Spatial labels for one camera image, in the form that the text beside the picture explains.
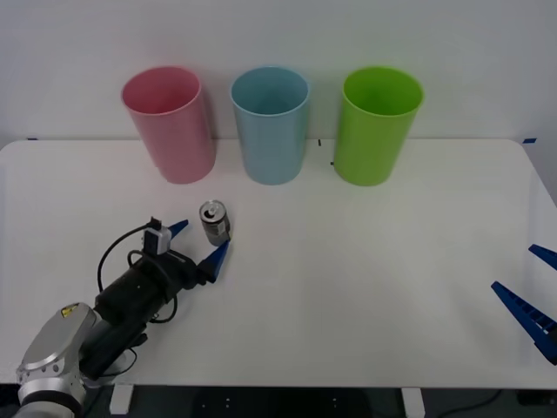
green cup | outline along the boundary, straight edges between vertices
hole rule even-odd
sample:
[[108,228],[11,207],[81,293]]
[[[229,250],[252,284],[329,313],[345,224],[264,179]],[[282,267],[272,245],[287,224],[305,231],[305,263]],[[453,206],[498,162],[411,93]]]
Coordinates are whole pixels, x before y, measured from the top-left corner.
[[389,67],[356,70],[345,80],[334,168],[355,185],[389,178],[424,99],[419,82]]

white table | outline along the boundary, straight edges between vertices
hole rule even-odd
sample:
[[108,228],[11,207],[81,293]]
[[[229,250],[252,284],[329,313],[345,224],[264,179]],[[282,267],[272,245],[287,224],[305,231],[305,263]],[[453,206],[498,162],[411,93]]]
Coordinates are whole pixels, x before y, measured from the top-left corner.
[[[0,381],[14,381],[56,309],[92,304],[104,249],[151,215],[189,218],[174,248],[213,247],[198,219],[225,202],[233,242],[219,282],[179,295],[120,381],[165,385],[557,388],[490,289],[499,280],[557,318],[557,210],[520,145],[410,140],[383,185],[347,184],[333,142],[308,143],[286,185],[250,181],[238,142],[212,172],[167,184],[138,141],[17,142],[0,152]],[[126,268],[130,238],[110,256]]]

floor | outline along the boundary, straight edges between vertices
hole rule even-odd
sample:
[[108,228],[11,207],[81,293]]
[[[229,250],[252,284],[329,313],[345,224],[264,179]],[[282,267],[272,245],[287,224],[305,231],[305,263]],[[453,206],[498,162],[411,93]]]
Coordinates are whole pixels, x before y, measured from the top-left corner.
[[[349,394],[345,396],[346,399],[353,397],[354,392],[359,392],[355,389],[342,389]],[[96,391],[91,391],[85,401],[84,409],[86,416],[84,418],[104,418],[110,416],[109,405],[111,401],[111,387],[105,388],[99,396]],[[259,406],[265,404],[264,395],[262,391],[265,389],[249,389],[249,388],[184,388],[184,387],[135,387],[134,395],[131,400],[131,411],[127,415],[130,418],[151,418],[157,417],[180,417],[180,418],[227,418],[242,416],[257,416],[261,418],[278,417],[283,415],[261,413],[256,415],[247,414],[245,411],[238,413],[237,409],[224,409],[225,403],[221,405],[222,411],[218,411],[218,397],[224,400],[231,398],[231,404],[234,401],[238,403],[251,406]],[[362,398],[367,399],[367,406],[371,408],[372,415],[363,415],[361,413],[347,413],[343,410],[339,411],[338,415],[319,415],[323,416],[343,416],[350,418],[350,416],[372,416],[377,418],[402,418],[405,416],[402,409],[400,399],[400,392],[397,389],[364,389],[361,391]],[[342,401],[342,392],[338,401]],[[473,405],[490,398],[493,395],[493,390],[474,390],[474,389],[425,389],[422,390],[424,403],[426,406],[426,418],[438,418],[443,412],[453,409]],[[10,399],[12,403],[17,401],[14,397],[14,389],[2,388],[0,391],[0,418],[11,418],[16,411],[16,405],[6,405]],[[248,401],[248,397],[252,396],[252,401]],[[527,391],[520,394],[522,402],[524,398],[532,398],[527,401],[550,401],[549,397],[557,400],[557,394],[541,394],[539,392]],[[306,414],[292,414],[287,411],[287,416],[291,418],[302,418]],[[524,406],[520,405],[517,400],[517,391],[505,390],[501,396],[493,403],[483,408],[472,411],[460,412],[458,414],[450,415],[458,418],[554,418],[557,416],[557,405],[544,405],[544,406]]]

blue clamp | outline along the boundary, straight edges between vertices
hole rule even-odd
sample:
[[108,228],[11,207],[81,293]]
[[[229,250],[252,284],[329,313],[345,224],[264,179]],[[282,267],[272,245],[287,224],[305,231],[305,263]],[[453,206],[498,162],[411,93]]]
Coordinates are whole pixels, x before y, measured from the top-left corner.
[[[557,270],[557,253],[536,245],[530,246],[528,251]],[[498,281],[495,281],[491,288],[534,340],[534,345],[544,357],[554,366],[557,366],[557,322],[518,297]]]

cable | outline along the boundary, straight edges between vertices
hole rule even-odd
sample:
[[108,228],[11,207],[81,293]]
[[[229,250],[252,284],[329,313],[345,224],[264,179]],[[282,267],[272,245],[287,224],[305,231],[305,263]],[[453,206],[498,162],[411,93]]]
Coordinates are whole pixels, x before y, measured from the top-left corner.
[[[165,269],[160,265],[160,263],[155,260],[154,258],[152,258],[150,255],[145,254],[143,251],[139,251],[139,250],[131,250],[128,253],[128,265],[130,267],[134,266],[133,261],[131,260],[131,256],[133,255],[140,255],[142,257],[142,259],[145,259],[147,261],[149,261],[152,265],[154,265],[158,271],[164,276],[164,278],[166,279],[166,282],[168,283],[168,285],[170,286],[172,283],[172,280],[170,278],[170,276],[168,275],[168,273],[165,271]],[[172,297],[172,301],[174,302],[174,307],[172,308],[172,313],[168,318],[164,318],[163,320],[150,320],[149,322],[151,324],[165,324],[167,322],[170,322],[175,316],[176,316],[176,312],[178,310],[178,298],[176,297],[176,295],[174,295]]]
[[124,374],[125,372],[129,371],[133,367],[133,365],[136,364],[136,361],[138,360],[138,354],[136,353],[136,350],[134,350],[133,348],[128,348],[128,350],[130,350],[135,357],[133,359],[133,361],[131,362],[130,366],[128,366],[127,368],[125,368],[124,370],[122,370],[120,372],[103,374],[100,377],[116,377],[116,376],[119,376],[119,375]]
[[499,389],[497,392],[495,392],[493,394],[493,396],[491,396],[490,398],[486,399],[485,401],[482,401],[480,403],[476,403],[474,405],[469,405],[467,407],[460,407],[460,408],[455,408],[455,409],[449,409],[448,411],[443,412],[442,414],[439,414],[437,416],[437,418],[446,418],[449,415],[452,414],[458,414],[459,412],[466,412],[466,411],[471,411],[473,409],[477,409],[477,408],[482,408],[485,407],[487,405],[489,405],[490,403],[493,403],[497,400],[497,398],[500,397],[500,395],[503,393],[502,389]]
[[99,261],[98,268],[97,268],[97,286],[98,286],[98,291],[100,293],[103,292],[103,280],[101,279],[101,272],[103,271],[103,264],[106,261],[106,258],[108,257],[108,255],[114,249],[114,247],[117,246],[124,239],[128,238],[130,235],[133,235],[134,233],[138,233],[139,231],[143,231],[144,229],[147,229],[151,226],[153,226],[152,222],[148,222],[143,226],[132,229],[131,231],[129,231],[128,233],[125,233],[120,238],[118,238],[116,241],[114,241],[112,243],[112,245],[109,246],[108,249],[104,252],[103,257],[101,257],[101,260]]

